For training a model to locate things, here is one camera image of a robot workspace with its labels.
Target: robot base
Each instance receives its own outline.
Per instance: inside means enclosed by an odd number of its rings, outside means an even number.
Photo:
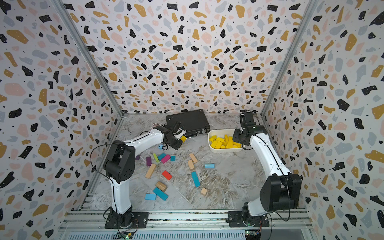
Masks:
[[[124,214],[118,214],[113,209],[110,209],[104,228],[105,229],[116,229],[117,227],[122,229],[146,228],[147,219],[148,219],[148,212],[132,212],[132,206]]]
[[[229,211],[229,227],[269,227],[269,221],[267,216],[250,216],[248,213],[248,202],[244,203],[242,211]]]

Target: natural wood block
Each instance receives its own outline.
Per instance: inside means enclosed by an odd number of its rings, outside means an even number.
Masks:
[[[195,155],[193,155],[193,153],[190,153],[189,156],[191,157],[191,159],[193,160],[194,163],[197,163],[197,159],[196,159]]]
[[[156,186],[158,189],[162,190],[163,192],[165,192],[165,191],[167,190],[167,186],[166,186],[164,183],[160,182],[160,181],[158,181],[158,182],[155,184],[155,186]]]
[[[155,168],[156,168],[156,164],[151,164],[151,166],[149,167],[149,169],[148,169],[148,172],[147,172],[147,174],[145,175],[145,177],[146,178],[151,178],[152,177],[152,174],[153,174],[153,172],[155,171]]]
[[[195,170],[195,166],[193,165],[192,160],[188,161],[188,167],[189,167],[189,170],[191,170],[191,171]]]
[[[207,191],[208,191],[207,189],[203,188],[200,193],[203,194],[203,196],[205,196],[207,194]]]

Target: white plastic bin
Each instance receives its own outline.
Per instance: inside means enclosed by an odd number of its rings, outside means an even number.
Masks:
[[[212,148],[211,147],[211,144],[209,143],[209,139],[212,137],[212,136],[217,136],[217,137],[221,137],[221,138],[224,138],[225,135],[227,135],[228,137],[232,137],[233,136],[233,133],[235,132],[234,129],[219,129],[219,130],[211,130],[209,131],[208,133],[208,146],[209,146],[209,149],[214,152],[214,153],[222,153],[222,152],[240,152],[241,150],[243,150],[243,148],[223,148],[223,149],[215,149],[215,148]]]

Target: yellow wooden block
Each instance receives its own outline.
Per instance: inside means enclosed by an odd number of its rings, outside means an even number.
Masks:
[[[228,148],[233,148],[232,137],[230,137],[230,139],[228,140]]]
[[[211,147],[212,147],[212,148],[215,148],[217,143],[218,143],[218,141],[215,140],[215,141],[211,144]]]
[[[210,137],[210,139],[209,139],[209,141],[214,141],[215,139],[216,139],[216,135],[215,136],[212,136],[212,137]]]
[[[215,149],[220,149],[222,145],[222,142],[217,141]]]

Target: wooden block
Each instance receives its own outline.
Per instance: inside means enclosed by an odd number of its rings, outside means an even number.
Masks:
[[[165,154],[165,153],[162,153],[162,154],[160,154],[157,158],[158,158],[159,160],[161,160],[161,159],[163,159],[165,156],[166,156],[166,154]]]
[[[156,200],[156,194],[147,193],[145,195],[145,200],[152,200],[152,201]]]
[[[228,148],[233,148],[233,140],[232,137],[228,139]]]
[[[197,159],[196,159],[195,155],[193,155],[193,153],[190,153],[189,156],[191,157],[191,159],[193,160],[194,163],[197,163]]]
[[[189,167],[189,170],[191,170],[191,171],[195,170],[195,166],[193,165],[192,160],[188,161],[188,167]]]
[[[157,158],[157,156],[156,156],[156,154],[155,154],[155,153],[153,154],[153,157],[155,158],[155,160],[156,160],[156,162],[157,162],[157,163],[159,163],[159,162],[160,162],[160,161],[159,161],[159,159]]]
[[[149,167],[148,172],[145,175],[145,177],[148,178],[148,179],[151,178],[153,172],[155,171],[155,168],[156,168],[156,164],[151,164],[151,166]]]
[[[220,149],[221,148],[221,146],[222,146],[222,142],[217,142],[217,144],[216,144],[216,147],[215,147],[215,149]]]
[[[172,175],[169,174],[169,172],[167,172],[167,171],[164,171],[164,172],[162,173],[162,175],[163,175],[168,181],[172,178]]]
[[[207,191],[208,191],[207,189],[203,188],[203,189],[201,190],[200,193],[201,193],[203,196],[205,196],[205,195],[207,194]]]
[[[155,187],[155,189],[153,190],[153,192],[159,196],[159,198],[161,198],[162,200],[167,200],[168,198],[168,195],[163,193],[162,190],[160,190],[159,188]]]
[[[192,172],[191,175],[192,175],[193,182],[195,183],[195,187],[200,187],[200,181],[199,181],[199,178],[197,177],[197,173]]]
[[[152,158],[147,157],[147,167],[149,167],[152,164]]]
[[[163,159],[161,159],[162,163],[167,162],[170,159],[170,155],[166,155]]]
[[[158,187],[158,188],[159,188],[160,190],[162,190],[163,192],[165,192],[165,191],[167,190],[167,186],[166,186],[164,183],[160,182],[160,181],[158,181],[158,182],[155,184],[155,186]]]
[[[213,141],[216,139],[216,137],[217,137],[216,135],[210,137],[210,138],[209,138],[209,141],[213,142]]]
[[[213,143],[211,144],[211,147],[212,147],[212,148],[215,148],[217,143],[218,143],[218,141],[217,141],[217,140],[214,140]]]

